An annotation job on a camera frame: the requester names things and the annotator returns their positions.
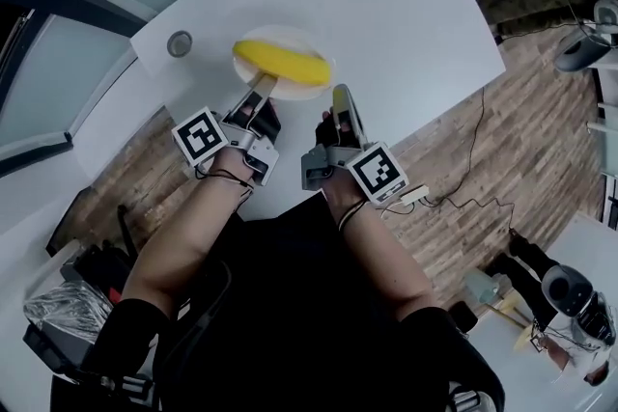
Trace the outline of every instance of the black hair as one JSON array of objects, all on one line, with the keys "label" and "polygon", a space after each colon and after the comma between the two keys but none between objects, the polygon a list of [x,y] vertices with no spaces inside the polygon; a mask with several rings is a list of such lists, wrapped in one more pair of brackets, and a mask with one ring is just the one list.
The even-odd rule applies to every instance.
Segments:
[{"label": "black hair", "polygon": [[599,386],[601,383],[603,383],[607,379],[608,375],[609,375],[609,361],[605,362],[602,368],[594,372],[594,377],[592,379],[588,379],[588,376],[586,376],[586,382],[590,386]]}]

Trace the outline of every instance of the black t-shirt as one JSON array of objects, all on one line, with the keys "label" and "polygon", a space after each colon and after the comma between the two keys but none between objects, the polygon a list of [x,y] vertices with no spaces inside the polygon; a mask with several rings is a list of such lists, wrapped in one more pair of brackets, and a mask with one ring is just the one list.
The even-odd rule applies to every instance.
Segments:
[{"label": "black t-shirt", "polygon": [[[442,412],[449,381],[485,391],[502,410],[497,377],[446,312],[392,318],[321,196],[276,220],[233,219],[205,272],[178,322],[144,301],[119,304],[88,369],[135,373],[159,333],[154,378],[167,410],[378,400]],[[214,314],[208,325],[204,314]]]}]

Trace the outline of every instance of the camouflage pants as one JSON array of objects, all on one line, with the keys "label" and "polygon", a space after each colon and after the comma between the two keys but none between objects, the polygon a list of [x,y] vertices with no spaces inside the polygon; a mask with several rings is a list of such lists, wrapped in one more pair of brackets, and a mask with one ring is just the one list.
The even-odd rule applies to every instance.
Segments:
[{"label": "camouflage pants", "polygon": [[[569,0],[577,17],[589,18],[591,0]],[[500,35],[522,35],[576,23],[567,0],[477,0],[485,19]]]}]

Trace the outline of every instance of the person in white shirt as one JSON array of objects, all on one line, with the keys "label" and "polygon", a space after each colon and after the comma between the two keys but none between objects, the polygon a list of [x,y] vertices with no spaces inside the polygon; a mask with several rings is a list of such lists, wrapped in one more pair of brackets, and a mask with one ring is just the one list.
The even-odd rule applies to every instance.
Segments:
[{"label": "person in white shirt", "polygon": [[[559,262],[549,258],[536,244],[531,244],[510,230],[509,252],[530,266],[543,280],[550,268]],[[565,375],[578,375],[591,386],[599,386],[609,374],[611,346],[589,338],[578,331],[572,317],[558,313],[543,295],[541,283],[516,260],[500,253],[485,270],[490,276],[501,273],[509,277],[532,310],[539,329],[545,335],[539,344]]]}]

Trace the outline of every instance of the person's right hand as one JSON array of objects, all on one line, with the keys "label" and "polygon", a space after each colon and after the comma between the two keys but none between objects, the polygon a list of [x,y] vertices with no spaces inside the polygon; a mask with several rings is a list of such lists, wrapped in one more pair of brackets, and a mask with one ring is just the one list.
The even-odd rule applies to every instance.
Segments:
[{"label": "person's right hand", "polygon": [[[322,119],[322,123],[316,129],[317,144],[326,147],[336,145],[337,132],[332,115],[330,112],[323,112]],[[351,132],[351,129],[346,128],[346,124],[342,126],[341,130],[342,133]],[[338,167],[335,168],[332,176],[323,180],[322,189],[328,201],[330,212],[337,223],[352,206],[365,198],[352,174]]]}]

